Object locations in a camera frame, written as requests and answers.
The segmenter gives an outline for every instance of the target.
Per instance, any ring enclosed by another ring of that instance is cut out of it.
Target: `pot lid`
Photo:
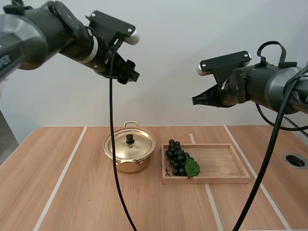
[[[136,127],[127,127],[128,123],[134,123]],[[126,122],[124,128],[115,131],[114,135],[116,160],[142,160],[148,157],[156,146],[154,136],[149,131],[139,128],[135,121]],[[111,135],[105,140],[104,150],[112,158]]]

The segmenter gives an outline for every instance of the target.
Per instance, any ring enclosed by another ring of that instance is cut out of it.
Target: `white wall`
[[[44,1],[25,0],[39,7]],[[114,85],[115,125],[263,124],[253,103],[230,109],[193,106],[191,97],[215,84],[196,73],[199,62],[247,50],[252,63],[266,41],[278,40],[287,60],[307,61],[308,1],[290,0],[63,0],[83,23],[93,10],[134,24],[139,44],[119,53],[133,60],[137,83]],[[266,48],[277,63],[279,47]],[[0,85],[0,110],[21,142],[40,126],[108,126],[108,80],[61,55],[34,71],[17,70]],[[270,118],[275,114],[268,112]]]

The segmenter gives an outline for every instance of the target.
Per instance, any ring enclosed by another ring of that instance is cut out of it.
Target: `wooden table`
[[[118,173],[139,231],[230,231],[250,184],[163,185],[160,145],[231,143],[253,181],[269,126],[146,127],[157,146],[149,166]],[[107,127],[44,127],[33,131],[0,166],[0,230],[132,230],[117,195],[112,161],[103,151]],[[283,154],[308,158],[308,148],[281,131],[241,230],[308,229],[308,169],[291,168]]]

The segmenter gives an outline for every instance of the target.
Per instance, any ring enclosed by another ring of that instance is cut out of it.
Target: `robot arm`
[[[136,44],[135,26],[94,11],[84,26],[60,1],[49,1],[41,8],[12,0],[0,15],[0,81],[13,70],[33,70],[56,53],[61,53],[109,77],[110,58],[122,42]],[[116,53],[113,78],[126,84],[137,81],[135,64]]]
[[[267,63],[265,57],[261,56],[261,50],[270,44],[282,48],[278,66]],[[213,74],[217,85],[193,97],[193,104],[232,107],[250,100],[277,112],[286,83],[302,68],[297,67],[296,62],[285,62],[286,51],[275,41],[264,43],[257,55],[261,57],[261,62],[251,66],[246,66],[251,60],[247,51],[201,61],[198,74]],[[297,81],[284,113],[293,114],[298,111],[308,114],[308,76],[304,74]]]

